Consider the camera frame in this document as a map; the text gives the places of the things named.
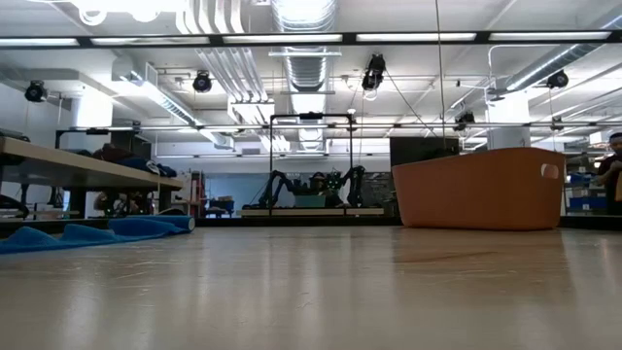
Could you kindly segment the blue elastic bandage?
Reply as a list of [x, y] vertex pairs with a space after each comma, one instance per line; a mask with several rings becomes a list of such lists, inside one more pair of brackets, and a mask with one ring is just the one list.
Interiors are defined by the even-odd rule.
[[59, 237], [39, 229], [21, 227], [0, 241], [0, 255], [53, 251], [158, 239], [191, 233], [195, 219], [189, 216], [136, 216], [113, 219], [107, 229], [68, 224]]

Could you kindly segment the black monitor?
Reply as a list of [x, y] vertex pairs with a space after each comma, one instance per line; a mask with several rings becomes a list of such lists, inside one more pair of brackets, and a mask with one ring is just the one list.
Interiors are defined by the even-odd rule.
[[457, 156], [459, 153], [459, 140], [455, 138], [392, 137], [390, 139], [391, 166]]

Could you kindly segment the black aluminium table frame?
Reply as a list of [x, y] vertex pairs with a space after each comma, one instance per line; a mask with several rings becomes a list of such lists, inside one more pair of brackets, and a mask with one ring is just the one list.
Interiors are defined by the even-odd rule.
[[[69, 224], [93, 228], [107, 228], [108, 219], [76, 219], [49, 221], [0, 222], [0, 239], [4, 239], [22, 227], [36, 228], [50, 233], [60, 233]], [[397, 217], [254, 217], [229, 219], [196, 219], [198, 228], [246, 228], [246, 227], [401, 227]], [[576, 228], [622, 232], [622, 217], [613, 216], [563, 216], [559, 228]]]

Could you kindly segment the black device on side table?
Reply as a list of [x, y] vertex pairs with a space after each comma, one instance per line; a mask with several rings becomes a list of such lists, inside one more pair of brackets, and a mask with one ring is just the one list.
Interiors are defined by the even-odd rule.
[[24, 135], [23, 133], [5, 129], [2, 127], [0, 127], [0, 137], [12, 138], [12, 139], [17, 139], [17, 140], [24, 141], [24, 142], [30, 142], [29, 137]]

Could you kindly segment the black horizontal rig bar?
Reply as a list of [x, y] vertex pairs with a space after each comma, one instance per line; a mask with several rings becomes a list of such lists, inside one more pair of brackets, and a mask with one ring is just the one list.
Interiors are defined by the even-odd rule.
[[567, 31], [303, 32], [140, 36], [0, 37], [7, 50], [169, 49], [324, 46], [620, 44], [622, 29]]

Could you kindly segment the orange plastic bin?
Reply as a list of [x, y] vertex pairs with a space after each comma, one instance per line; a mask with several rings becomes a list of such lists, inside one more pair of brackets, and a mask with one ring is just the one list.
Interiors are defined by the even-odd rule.
[[565, 156], [507, 148], [392, 168], [410, 228], [541, 230], [560, 222]]

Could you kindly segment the distant horizontal rig bar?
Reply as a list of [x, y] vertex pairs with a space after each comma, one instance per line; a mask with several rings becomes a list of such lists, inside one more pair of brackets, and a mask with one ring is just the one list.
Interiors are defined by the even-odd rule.
[[241, 130], [260, 130], [260, 129], [459, 129], [467, 128], [508, 128], [508, 127], [529, 127], [529, 128], [573, 128], [573, 127], [614, 127], [622, 126], [622, 121], [596, 121], [596, 122], [450, 122], [450, 123], [318, 123], [318, 124], [206, 124], [198, 126], [189, 125], [141, 125], [141, 126], [91, 126], [78, 127], [72, 126], [62, 132], [87, 132], [104, 133], [113, 131], [178, 131], [178, 130], [209, 130], [215, 132], [233, 132]]

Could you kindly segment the distant black rig frame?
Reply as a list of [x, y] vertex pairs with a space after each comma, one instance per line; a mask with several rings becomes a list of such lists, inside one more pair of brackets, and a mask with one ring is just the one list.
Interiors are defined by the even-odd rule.
[[[354, 132], [354, 128], [353, 128], [353, 115], [352, 114], [347, 114], [347, 113], [338, 113], [338, 114], [333, 114], [333, 113], [314, 113], [314, 112], [307, 112], [307, 113], [301, 113], [301, 114], [275, 114], [275, 115], [271, 115], [269, 118], [269, 124], [268, 124], [268, 139], [269, 139], [269, 177], [268, 177], [268, 181], [266, 183], [266, 187], [265, 190], [266, 192], [264, 193], [265, 195], [263, 197], [267, 197], [267, 201], [266, 201], [266, 207], [268, 209], [268, 217], [272, 217], [272, 210], [274, 207], [273, 204], [273, 183], [274, 180], [277, 178], [276, 175], [273, 175], [274, 172], [276, 170], [274, 170], [273, 168], [273, 160], [274, 160], [274, 153], [273, 153], [273, 140], [272, 137], [274, 136], [274, 128], [275, 128], [275, 124], [274, 121], [277, 119], [285, 119], [285, 118], [293, 118], [293, 117], [297, 117], [299, 118], [301, 121], [318, 121], [324, 118], [344, 118], [346, 119], [347, 123], [347, 127], [346, 129], [349, 131], [349, 140], [350, 140], [350, 144], [352, 146], [353, 143], [353, 132]], [[321, 126], [325, 126], [326, 128], [337, 128], [338, 127], [338, 122], [332, 122], [332, 123], [324, 123], [324, 122], [318, 122], [315, 124], [312, 123], [302, 123], [302, 124], [296, 124], [296, 125], [290, 125], [287, 126], [285, 125], [285, 129], [294, 129], [294, 128], [299, 128], [299, 129], [306, 129], [306, 128], [321, 128]]]

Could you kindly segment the wooden side table top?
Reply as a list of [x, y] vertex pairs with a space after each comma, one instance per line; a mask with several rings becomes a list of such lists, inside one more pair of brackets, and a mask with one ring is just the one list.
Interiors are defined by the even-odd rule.
[[1, 164], [0, 181], [62, 188], [162, 188], [183, 183], [154, 173], [58, 149], [0, 137], [0, 156], [16, 156], [17, 165]]

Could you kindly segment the person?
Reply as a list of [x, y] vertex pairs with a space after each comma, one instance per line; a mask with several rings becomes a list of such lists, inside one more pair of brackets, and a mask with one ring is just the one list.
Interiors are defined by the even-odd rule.
[[619, 176], [622, 172], [622, 132], [609, 137], [609, 147], [613, 155], [602, 161], [597, 173], [597, 182], [605, 187], [606, 213], [622, 216], [622, 201], [616, 200]]
[[316, 172], [309, 178], [310, 189], [325, 198], [325, 206], [330, 208], [342, 204], [338, 191], [328, 186], [327, 176], [322, 172]]

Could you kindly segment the teal laptop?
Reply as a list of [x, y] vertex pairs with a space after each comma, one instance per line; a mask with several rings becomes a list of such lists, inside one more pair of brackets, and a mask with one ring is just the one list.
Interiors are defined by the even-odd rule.
[[294, 197], [294, 206], [296, 208], [324, 208], [326, 206], [326, 197], [319, 194], [304, 194]]

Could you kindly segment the blue storage bins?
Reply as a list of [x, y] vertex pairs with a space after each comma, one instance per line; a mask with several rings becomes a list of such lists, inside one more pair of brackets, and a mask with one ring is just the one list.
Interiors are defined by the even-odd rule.
[[606, 190], [603, 185], [596, 183], [594, 173], [571, 173], [567, 176], [565, 191], [567, 209], [570, 212], [606, 211]]

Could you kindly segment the distant wooden table top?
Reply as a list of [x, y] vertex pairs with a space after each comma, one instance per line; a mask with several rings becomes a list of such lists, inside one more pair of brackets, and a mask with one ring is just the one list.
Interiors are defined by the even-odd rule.
[[326, 217], [326, 216], [383, 216], [383, 208], [277, 208], [242, 209], [240, 217]]

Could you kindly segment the pile of clothes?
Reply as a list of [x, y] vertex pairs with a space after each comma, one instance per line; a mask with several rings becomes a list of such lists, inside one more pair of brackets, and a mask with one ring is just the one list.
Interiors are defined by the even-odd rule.
[[135, 155], [125, 149], [114, 147], [110, 143], [104, 144], [100, 149], [96, 150], [92, 156], [99, 160], [154, 173], [164, 178], [175, 178], [177, 176], [177, 172], [171, 167]]

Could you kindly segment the silver ventilation duct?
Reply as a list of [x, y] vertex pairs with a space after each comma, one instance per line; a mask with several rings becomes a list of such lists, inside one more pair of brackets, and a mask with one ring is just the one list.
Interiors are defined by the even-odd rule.
[[[272, 0], [274, 27], [280, 32], [329, 32], [337, 0]], [[327, 47], [285, 47], [284, 67], [296, 114], [323, 113], [327, 107]]]

